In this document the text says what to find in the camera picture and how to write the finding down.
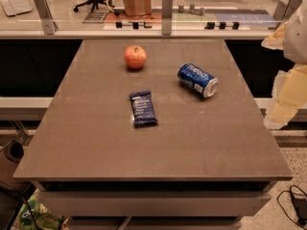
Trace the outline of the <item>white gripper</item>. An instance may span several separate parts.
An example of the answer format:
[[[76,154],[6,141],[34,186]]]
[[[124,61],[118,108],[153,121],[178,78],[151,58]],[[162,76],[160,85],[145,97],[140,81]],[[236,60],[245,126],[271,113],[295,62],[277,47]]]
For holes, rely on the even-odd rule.
[[[264,125],[268,129],[280,129],[307,103],[307,0],[303,0],[288,22],[266,37],[261,46],[283,49],[285,58],[304,63],[296,64],[288,72],[279,70],[274,79]]]

